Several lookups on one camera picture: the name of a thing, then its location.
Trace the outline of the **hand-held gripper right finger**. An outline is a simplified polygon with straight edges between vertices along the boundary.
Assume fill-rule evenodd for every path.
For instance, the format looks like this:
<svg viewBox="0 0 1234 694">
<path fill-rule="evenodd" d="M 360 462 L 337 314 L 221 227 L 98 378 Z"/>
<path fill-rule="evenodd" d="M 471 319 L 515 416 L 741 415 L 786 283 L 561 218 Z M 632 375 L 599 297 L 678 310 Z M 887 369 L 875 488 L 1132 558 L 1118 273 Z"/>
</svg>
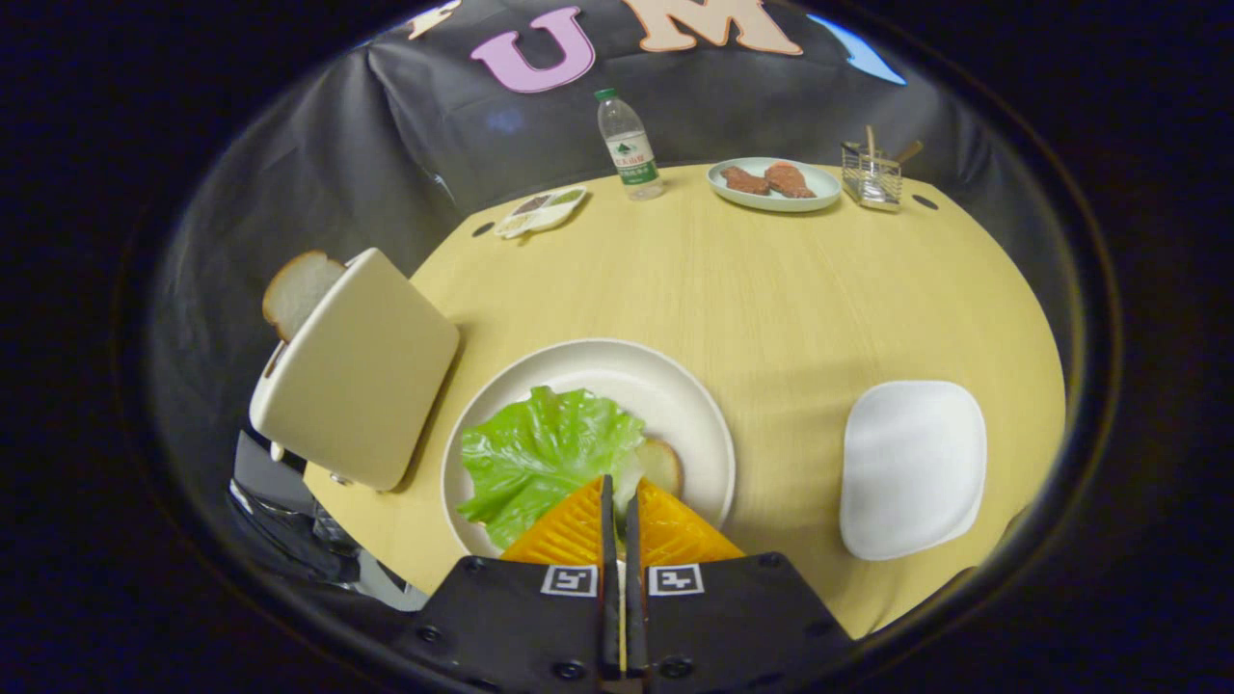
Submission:
<svg viewBox="0 0 1234 694">
<path fill-rule="evenodd" d="M 627 654 L 645 692 L 806 692 L 851 654 L 789 557 L 735 548 L 652 482 L 636 485 L 627 537 Z"/>
</svg>

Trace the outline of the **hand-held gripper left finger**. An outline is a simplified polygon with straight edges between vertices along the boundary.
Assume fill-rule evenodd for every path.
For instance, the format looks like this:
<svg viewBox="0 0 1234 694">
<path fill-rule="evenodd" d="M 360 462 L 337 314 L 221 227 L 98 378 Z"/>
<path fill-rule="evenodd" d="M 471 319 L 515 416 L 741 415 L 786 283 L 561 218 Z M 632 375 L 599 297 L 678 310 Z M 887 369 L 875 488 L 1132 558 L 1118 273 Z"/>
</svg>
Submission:
<svg viewBox="0 0 1234 694">
<path fill-rule="evenodd" d="M 590 563 L 459 559 L 400 636 L 400 653 L 454 693 L 600 693 L 619 677 L 611 477 L 587 501 Z"/>
</svg>

